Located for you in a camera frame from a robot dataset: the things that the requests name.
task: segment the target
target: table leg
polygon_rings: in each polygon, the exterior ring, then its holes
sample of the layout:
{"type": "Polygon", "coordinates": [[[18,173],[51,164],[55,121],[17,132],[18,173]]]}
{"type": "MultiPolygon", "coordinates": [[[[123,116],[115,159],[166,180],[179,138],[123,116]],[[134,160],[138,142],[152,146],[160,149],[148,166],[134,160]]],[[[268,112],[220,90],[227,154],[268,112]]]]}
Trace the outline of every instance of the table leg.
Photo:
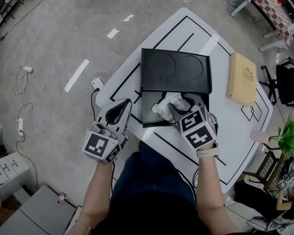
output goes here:
{"type": "Polygon", "coordinates": [[[243,9],[246,5],[248,4],[247,0],[245,0],[244,2],[242,2],[242,4],[237,7],[230,15],[231,17],[234,17],[241,9],[243,9]]]}
{"type": "Polygon", "coordinates": [[[275,42],[273,42],[271,44],[268,44],[266,46],[263,46],[263,47],[259,48],[259,51],[263,52],[264,50],[271,49],[273,47],[288,48],[287,45],[286,45],[285,39],[281,39],[281,40],[275,41],[275,42]]]}
{"type": "Polygon", "coordinates": [[[264,38],[268,38],[268,37],[271,37],[271,36],[274,36],[276,34],[280,33],[280,30],[276,29],[274,30],[273,32],[270,32],[268,33],[267,35],[263,36],[264,38]]]}

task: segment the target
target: wristwatch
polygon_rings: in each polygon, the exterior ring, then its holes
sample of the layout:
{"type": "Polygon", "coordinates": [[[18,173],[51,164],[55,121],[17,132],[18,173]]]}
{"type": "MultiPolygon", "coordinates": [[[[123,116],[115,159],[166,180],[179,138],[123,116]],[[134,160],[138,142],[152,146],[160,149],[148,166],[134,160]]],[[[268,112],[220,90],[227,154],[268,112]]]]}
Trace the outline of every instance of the wristwatch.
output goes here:
{"type": "Polygon", "coordinates": [[[217,158],[219,156],[219,148],[217,143],[213,143],[213,148],[207,149],[207,150],[197,150],[197,157],[205,158],[205,157],[215,157],[217,158]]]}

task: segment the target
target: person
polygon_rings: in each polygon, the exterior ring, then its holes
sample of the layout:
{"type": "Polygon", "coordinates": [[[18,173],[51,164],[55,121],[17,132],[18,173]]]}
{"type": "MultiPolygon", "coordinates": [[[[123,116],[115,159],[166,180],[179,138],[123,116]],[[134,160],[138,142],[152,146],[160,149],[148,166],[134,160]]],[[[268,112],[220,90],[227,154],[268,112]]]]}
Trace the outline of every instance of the person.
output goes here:
{"type": "Polygon", "coordinates": [[[125,162],[110,198],[111,177],[112,165],[99,162],[71,235],[240,232],[223,205],[215,157],[199,159],[196,199],[173,164],[143,142],[125,162]]]}
{"type": "Polygon", "coordinates": [[[234,201],[251,207],[266,219],[283,219],[294,222],[294,196],[288,188],[289,201],[283,201],[284,189],[279,190],[278,198],[265,193],[262,189],[251,186],[244,181],[238,181],[234,186],[234,201]]]}

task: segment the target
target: concrete floor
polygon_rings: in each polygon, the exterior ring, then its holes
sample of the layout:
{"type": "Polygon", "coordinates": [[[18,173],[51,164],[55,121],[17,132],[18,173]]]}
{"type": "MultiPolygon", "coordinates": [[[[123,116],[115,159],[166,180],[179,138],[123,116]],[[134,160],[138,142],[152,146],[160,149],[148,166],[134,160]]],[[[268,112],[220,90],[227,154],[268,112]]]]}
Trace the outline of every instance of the concrete floor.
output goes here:
{"type": "MultiPolygon", "coordinates": [[[[25,13],[41,0],[24,0],[0,30],[0,36],[8,31],[25,13]]],[[[259,68],[267,65],[274,75],[277,49],[260,53],[258,48],[274,39],[264,39],[263,34],[271,31],[266,20],[253,23],[253,17],[260,13],[252,5],[247,5],[234,18],[226,0],[153,0],[149,6],[148,31],[151,33],[181,7],[187,7],[214,30],[216,30],[237,52],[256,63],[259,68]]],[[[68,199],[81,205],[88,183],[96,168],[96,162],[81,152],[87,129],[92,127],[93,113],[90,97],[93,91],[91,81],[99,69],[113,72],[129,54],[146,38],[146,6],[149,0],[52,0],[42,30],[32,47],[25,64],[34,68],[32,80],[23,96],[34,99],[34,109],[30,114],[22,111],[26,141],[25,154],[33,160],[38,171],[39,185],[44,183],[57,192],[64,191],[68,199]],[[125,22],[129,15],[133,17],[125,22]],[[112,39],[107,34],[117,28],[119,33],[112,39]],[[64,88],[79,65],[88,59],[85,68],[72,89],[64,88]]],[[[0,42],[0,121],[3,125],[3,140],[7,148],[15,148],[20,139],[15,129],[15,117],[11,102],[15,91],[17,69],[14,68],[13,47],[31,29],[46,11],[48,0],[42,2],[32,13],[22,20],[0,42]]],[[[24,37],[16,48],[16,62],[20,65],[38,27],[24,37]]],[[[290,50],[282,50],[285,56],[290,50]]],[[[109,78],[105,72],[99,73],[103,82],[109,78]]],[[[258,69],[259,80],[265,81],[264,73],[258,69]]],[[[15,102],[19,109],[20,102],[15,102]]],[[[284,118],[290,108],[280,104],[284,118]]],[[[268,131],[276,132],[283,126],[281,115],[274,107],[268,131]]],[[[115,177],[118,178],[126,158],[137,149],[137,140],[129,133],[130,142],[116,162],[115,177]]],[[[35,190],[33,180],[29,187],[35,190]]],[[[243,229],[245,221],[235,221],[243,229]]]]}

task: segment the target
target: black chair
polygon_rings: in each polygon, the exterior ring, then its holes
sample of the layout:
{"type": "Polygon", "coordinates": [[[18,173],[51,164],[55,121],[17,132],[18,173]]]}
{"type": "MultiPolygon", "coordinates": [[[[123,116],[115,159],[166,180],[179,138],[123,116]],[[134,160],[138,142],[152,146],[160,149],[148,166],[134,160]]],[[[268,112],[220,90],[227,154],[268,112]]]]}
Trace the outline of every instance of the black chair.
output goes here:
{"type": "Polygon", "coordinates": [[[288,64],[294,65],[294,60],[289,58],[286,63],[276,66],[276,79],[271,78],[267,66],[261,66],[262,70],[266,70],[269,83],[261,81],[259,83],[269,88],[268,98],[273,96],[273,105],[277,103],[275,89],[278,89],[281,103],[294,107],[294,103],[292,103],[294,102],[294,68],[286,68],[285,66],[288,64]]]}

